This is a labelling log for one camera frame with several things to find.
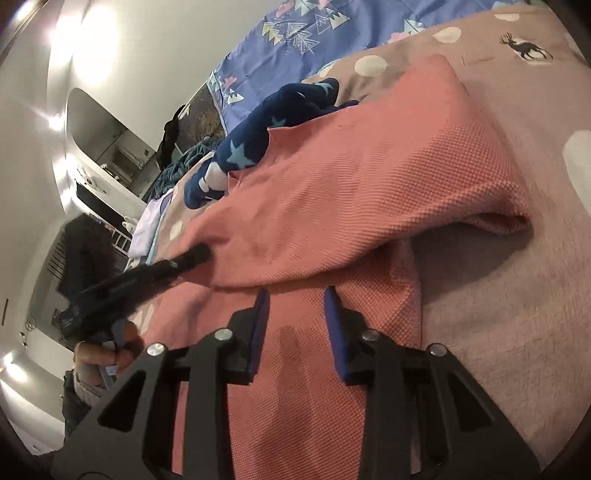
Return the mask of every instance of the metal screw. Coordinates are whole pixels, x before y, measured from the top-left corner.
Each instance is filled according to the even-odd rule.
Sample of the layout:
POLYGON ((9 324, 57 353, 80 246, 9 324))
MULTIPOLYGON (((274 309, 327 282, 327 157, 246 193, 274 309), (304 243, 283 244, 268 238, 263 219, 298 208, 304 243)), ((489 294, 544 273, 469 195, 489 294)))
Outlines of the metal screw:
POLYGON ((375 342, 379 338, 377 330, 366 330, 361 334, 361 338, 366 342, 375 342))
POLYGON ((229 340, 232 338, 232 335, 234 334, 229 328, 220 328, 219 330, 216 330, 216 333, 213 334, 216 340, 219 340, 220 342, 229 340))
POLYGON ((434 356, 445 356, 447 355, 447 347, 440 343, 434 343, 429 346, 429 353, 434 356))
POLYGON ((164 353, 166 347, 162 343, 153 343, 152 345, 148 345, 146 352, 148 352, 149 356, 159 356, 164 353))

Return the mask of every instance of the pink towel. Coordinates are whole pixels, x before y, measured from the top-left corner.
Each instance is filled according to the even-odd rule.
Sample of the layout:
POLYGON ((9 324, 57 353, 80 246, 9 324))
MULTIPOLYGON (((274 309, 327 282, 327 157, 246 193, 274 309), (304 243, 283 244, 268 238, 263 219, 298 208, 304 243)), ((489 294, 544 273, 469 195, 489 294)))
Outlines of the pink towel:
POLYGON ((336 285, 372 327, 418 346, 410 238, 451 222, 515 232, 527 225, 526 194, 442 56, 417 63, 379 101, 270 135, 260 165, 237 173, 229 195, 170 249, 207 242, 215 259, 153 302, 145 340, 195 343, 251 305, 252 287, 267 286, 259 374, 250 387, 229 387, 237 478, 348 480, 358 469, 364 396, 334 371, 324 288, 336 285))

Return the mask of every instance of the white polka dot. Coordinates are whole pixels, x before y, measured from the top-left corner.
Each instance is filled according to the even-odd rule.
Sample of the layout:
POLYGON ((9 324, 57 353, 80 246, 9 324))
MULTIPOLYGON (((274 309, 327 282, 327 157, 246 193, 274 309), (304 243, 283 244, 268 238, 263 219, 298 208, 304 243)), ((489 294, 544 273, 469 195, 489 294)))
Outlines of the white polka dot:
POLYGON ((318 76, 323 79, 324 77, 326 77, 329 74, 329 71, 332 70, 332 67, 334 67, 335 64, 333 63, 332 65, 328 65, 327 67, 324 67, 321 71, 318 72, 318 76))
POLYGON ((388 68, 388 63, 377 55, 366 55, 355 62, 355 71, 362 77, 377 77, 388 68))
POLYGON ((174 240, 175 238, 177 238, 178 235, 180 234, 180 232, 182 232, 182 231, 183 231, 183 223, 182 223, 181 220, 179 220, 170 229, 170 239, 171 239, 171 241, 174 240))
POLYGON ((447 27, 433 34, 433 38, 441 43, 457 42, 461 36, 462 31, 457 27, 447 27))
POLYGON ((519 20, 519 14, 495 14, 495 17, 506 22, 517 22, 519 20))
POLYGON ((142 328, 140 331, 140 335, 143 335, 146 330, 148 330, 148 327, 150 326, 150 322, 152 321, 152 315, 154 315, 154 305, 150 304, 150 306, 148 307, 148 311, 146 312, 146 317, 144 318, 144 322, 142 323, 142 328))
POLYGON ((591 214, 591 131, 579 130, 571 135, 562 156, 574 191, 591 214))

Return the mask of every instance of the blue duvet cover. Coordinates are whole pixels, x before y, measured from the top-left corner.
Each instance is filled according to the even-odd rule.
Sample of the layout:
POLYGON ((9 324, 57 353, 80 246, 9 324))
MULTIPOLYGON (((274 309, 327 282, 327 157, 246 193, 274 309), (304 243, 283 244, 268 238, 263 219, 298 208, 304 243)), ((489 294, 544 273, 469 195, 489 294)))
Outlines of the blue duvet cover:
POLYGON ((268 95, 342 57, 519 0, 287 0, 212 72, 226 132, 268 95))

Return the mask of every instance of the moose print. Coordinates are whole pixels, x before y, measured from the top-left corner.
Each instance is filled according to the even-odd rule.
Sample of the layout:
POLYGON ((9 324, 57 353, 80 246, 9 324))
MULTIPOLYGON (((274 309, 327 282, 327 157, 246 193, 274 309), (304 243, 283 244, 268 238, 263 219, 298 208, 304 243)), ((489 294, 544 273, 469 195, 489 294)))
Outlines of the moose print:
POLYGON ((546 57, 546 54, 548 54, 551 59, 554 58, 548 50, 539 47, 535 43, 528 42, 528 41, 517 43, 515 40, 513 40, 513 36, 510 33, 507 33, 507 35, 503 35, 501 37, 501 43, 503 45, 509 45, 513 50, 515 50, 517 53, 521 54, 521 58, 524 60, 527 60, 526 57, 530 58, 531 60, 536 60, 536 57, 531 55, 531 52, 533 52, 533 51, 537 52, 537 53, 541 53, 545 59, 548 58, 548 57, 546 57))

